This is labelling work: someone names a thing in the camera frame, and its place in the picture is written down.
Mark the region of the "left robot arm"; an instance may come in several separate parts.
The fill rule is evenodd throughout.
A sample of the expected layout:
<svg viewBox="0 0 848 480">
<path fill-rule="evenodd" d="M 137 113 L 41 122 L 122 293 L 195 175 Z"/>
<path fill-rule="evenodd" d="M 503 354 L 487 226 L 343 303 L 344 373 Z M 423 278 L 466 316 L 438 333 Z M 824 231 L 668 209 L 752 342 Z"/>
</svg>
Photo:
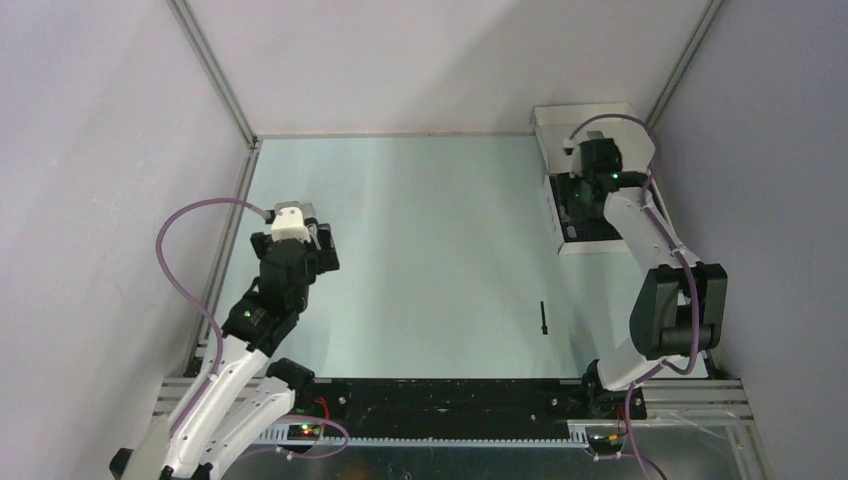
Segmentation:
<svg viewBox="0 0 848 480">
<path fill-rule="evenodd" d="M 198 401 L 182 400 L 137 449 L 119 449 L 109 464 L 114 478 L 220 479 L 261 432 L 312 401 L 313 372 L 270 358 L 307 308 L 316 278 L 340 267 L 331 227 L 309 218 L 298 238 L 255 233 L 251 243 L 259 274 L 224 322 L 209 386 L 194 384 Z"/>
</svg>

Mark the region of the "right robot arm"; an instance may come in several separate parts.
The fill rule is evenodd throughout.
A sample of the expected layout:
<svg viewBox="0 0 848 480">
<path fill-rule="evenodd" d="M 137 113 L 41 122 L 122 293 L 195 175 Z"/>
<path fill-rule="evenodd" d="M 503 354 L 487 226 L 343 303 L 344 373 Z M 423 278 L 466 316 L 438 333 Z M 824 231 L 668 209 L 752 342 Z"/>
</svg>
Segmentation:
<svg viewBox="0 0 848 480">
<path fill-rule="evenodd" d="M 579 169 L 567 195 L 579 219 L 612 227 L 644 273 L 628 325 L 629 338 L 594 363 L 607 391 L 637 387 L 664 369 L 690 374 L 700 352 L 721 335 L 728 286 L 725 269 L 707 264 L 673 233 L 646 173 L 627 171 L 611 138 L 563 143 Z"/>
</svg>

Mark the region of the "silver black hair clipper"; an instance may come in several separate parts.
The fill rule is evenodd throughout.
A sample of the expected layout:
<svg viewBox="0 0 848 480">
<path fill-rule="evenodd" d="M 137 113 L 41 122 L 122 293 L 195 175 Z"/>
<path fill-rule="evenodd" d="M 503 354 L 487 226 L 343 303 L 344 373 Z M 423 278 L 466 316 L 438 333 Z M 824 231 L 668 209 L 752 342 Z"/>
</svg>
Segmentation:
<svg viewBox="0 0 848 480">
<path fill-rule="evenodd" d="M 309 233 L 310 241 L 317 250 L 320 250 L 321 245 L 318 237 L 319 222 L 316 218 L 314 207 L 310 202 L 302 203 L 301 211 L 304 218 L 304 225 Z"/>
</svg>

